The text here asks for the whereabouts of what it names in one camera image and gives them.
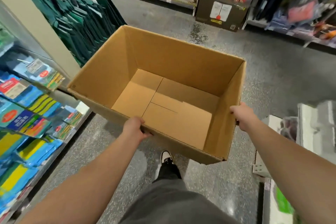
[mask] person's right arm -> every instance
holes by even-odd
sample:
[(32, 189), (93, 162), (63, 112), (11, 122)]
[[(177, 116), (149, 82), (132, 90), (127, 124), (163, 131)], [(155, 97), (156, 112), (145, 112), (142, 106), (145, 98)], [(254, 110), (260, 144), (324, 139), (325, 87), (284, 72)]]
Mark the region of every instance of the person's right arm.
[(307, 224), (336, 223), (336, 165), (275, 132), (245, 103), (230, 110), (300, 217)]

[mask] empty cardboard box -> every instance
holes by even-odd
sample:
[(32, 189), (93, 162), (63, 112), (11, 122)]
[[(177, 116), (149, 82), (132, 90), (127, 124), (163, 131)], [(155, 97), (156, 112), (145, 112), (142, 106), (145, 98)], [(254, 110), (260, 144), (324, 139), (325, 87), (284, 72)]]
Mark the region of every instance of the empty cardboard box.
[(199, 163), (226, 160), (246, 62), (195, 44), (120, 27), (68, 85), (107, 120), (143, 117), (159, 145)]

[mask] person's left arm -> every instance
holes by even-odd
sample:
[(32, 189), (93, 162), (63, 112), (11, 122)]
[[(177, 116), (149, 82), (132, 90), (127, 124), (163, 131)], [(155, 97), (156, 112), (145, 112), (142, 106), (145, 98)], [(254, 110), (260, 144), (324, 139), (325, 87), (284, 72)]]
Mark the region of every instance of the person's left arm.
[(144, 120), (125, 122), (121, 135), (95, 160), (67, 178), (27, 213), (20, 224), (94, 224), (111, 200), (139, 143)]

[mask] person's left hand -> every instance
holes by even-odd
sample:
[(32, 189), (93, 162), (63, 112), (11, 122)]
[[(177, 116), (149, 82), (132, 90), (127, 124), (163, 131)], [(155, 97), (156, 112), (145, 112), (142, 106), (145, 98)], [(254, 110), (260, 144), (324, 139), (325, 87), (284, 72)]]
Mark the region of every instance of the person's left hand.
[(141, 124), (144, 124), (145, 121), (140, 117), (129, 118), (123, 128), (123, 134), (131, 139), (142, 141), (143, 139), (151, 136), (149, 133), (142, 133), (140, 130)]

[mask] person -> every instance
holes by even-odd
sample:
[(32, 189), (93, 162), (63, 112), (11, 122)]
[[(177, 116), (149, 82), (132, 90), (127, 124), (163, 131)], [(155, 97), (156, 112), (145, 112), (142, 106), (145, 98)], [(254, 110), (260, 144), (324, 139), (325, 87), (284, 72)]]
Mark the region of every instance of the person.
[[(336, 166), (276, 133), (246, 104), (230, 110), (305, 223), (336, 223)], [(144, 120), (138, 117), (126, 121), (121, 135), (102, 154), (52, 190), (20, 224), (96, 223), (139, 143), (150, 136), (141, 132), (142, 123)], [(187, 191), (168, 151), (161, 154), (161, 161), (158, 178), (120, 223), (237, 223), (202, 195)]]

